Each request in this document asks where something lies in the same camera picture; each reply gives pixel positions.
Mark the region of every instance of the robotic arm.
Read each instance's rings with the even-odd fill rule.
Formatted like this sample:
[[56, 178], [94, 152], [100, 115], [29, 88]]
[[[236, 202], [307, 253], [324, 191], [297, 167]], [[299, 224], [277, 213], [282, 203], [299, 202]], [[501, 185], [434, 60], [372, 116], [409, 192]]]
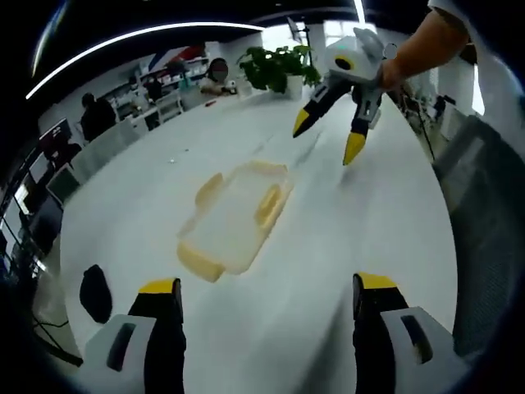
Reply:
[[383, 44], [371, 30], [354, 28], [355, 37], [344, 37], [326, 48], [328, 73], [301, 109], [294, 126], [294, 138], [306, 130], [343, 95], [352, 91], [357, 110], [346, 141], [343, 165], [348, 165], [363, 149], [368, 129], [380, 116], [379, 86]]

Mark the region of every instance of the tabletop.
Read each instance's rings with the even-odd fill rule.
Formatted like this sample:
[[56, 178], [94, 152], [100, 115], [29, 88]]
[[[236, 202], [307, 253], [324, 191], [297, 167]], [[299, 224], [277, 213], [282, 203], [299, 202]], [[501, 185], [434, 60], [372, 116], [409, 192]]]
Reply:
[[[408, 123], [384, 97], [365, 148], [343, 167], [355, 104], [343, 97], [294, 140], [302, 105], [260, 94], [193, 109], [130, 146], [75, 194], [64, 211], [61, 275], [81, 354], [101, 327], [79, 300], [93, 264], [105, 272], [112, 314], [127, 313], [145, 283], [181, 279], [187, 392], [291, 392], [316, 373], [333, 392], [353, 390], [357, 271], [389, 276], [410, 306], [452, 331], [454, 238]], [[286, 164], [294, 190], [251, 268], [205, 282], [178, 261], [176, 233], [210, 176], [254, 158]], [[314, 368], [320, 357], [327, 362]]]

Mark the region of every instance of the green plant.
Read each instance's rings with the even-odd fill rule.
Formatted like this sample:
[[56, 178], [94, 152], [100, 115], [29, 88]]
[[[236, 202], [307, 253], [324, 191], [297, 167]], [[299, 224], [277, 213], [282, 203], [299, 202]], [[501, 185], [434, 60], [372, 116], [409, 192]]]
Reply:
[[284, 93], [287, 76], [303, 76], [306, 85], [317, 85], [321, 76], [314, 66], [305, 66], [303, 59], [310, 47], [297, 45], [293, 49], [282, 47], [275, 52], [262, 47], [251, 47], [239, 58], [237, 63], [246, 75], [246, 79], [255, 89], [267, 88], [277, 93]]

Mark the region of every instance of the potted plant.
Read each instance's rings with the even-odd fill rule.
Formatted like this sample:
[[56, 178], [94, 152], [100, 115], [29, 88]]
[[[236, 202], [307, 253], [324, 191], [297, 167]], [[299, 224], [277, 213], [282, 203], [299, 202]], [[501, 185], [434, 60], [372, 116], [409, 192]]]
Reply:
[[297, 45], [293, 49], [282, 47], [268, 51], [262, 47], [251, 47], [237, 61], [246, 79], [255, 89], [270, 89], [276, 93], [288, 93], [292, 98], [301, 95], [305, 85], [317, 85], [321, 76], [317, 69], [304, 63], [310, 47]]

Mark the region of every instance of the ceiling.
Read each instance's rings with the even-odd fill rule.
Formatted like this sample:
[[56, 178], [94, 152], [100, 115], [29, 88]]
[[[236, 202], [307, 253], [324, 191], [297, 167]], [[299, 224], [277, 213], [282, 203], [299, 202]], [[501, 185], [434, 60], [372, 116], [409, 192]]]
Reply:
[[[311, 23], [325, 19], [356, 21], [353, 0], [260, 0], [243, 2], [223, 0], [203, 5], [201, 2], [173, 0], [72, 0], [38, 2], [25, 32], [23, 55], [27, 65], [25, 92], [62, 63], [95, 44], [131, 31], [155, 25], [186, 21], [228, 21], [261, 26], [285, 23], [290, 15], [296, 21]], [[368, 22], [390, 30], [412, 33], [428, 11], [427, 0], [363, 0]], [[54, 24], [42, 51], [34, 77], [31, 62], [39, 37], [58, 9], [62, 18]], [[137, 57], [168, 48], [229, 41], [252, 30], [232, 28], [185, 28], [165, 30], [134, 37], [103, 48], [68, 67], [47, 83], [30, 104], [41, 111], [96, 75]]]

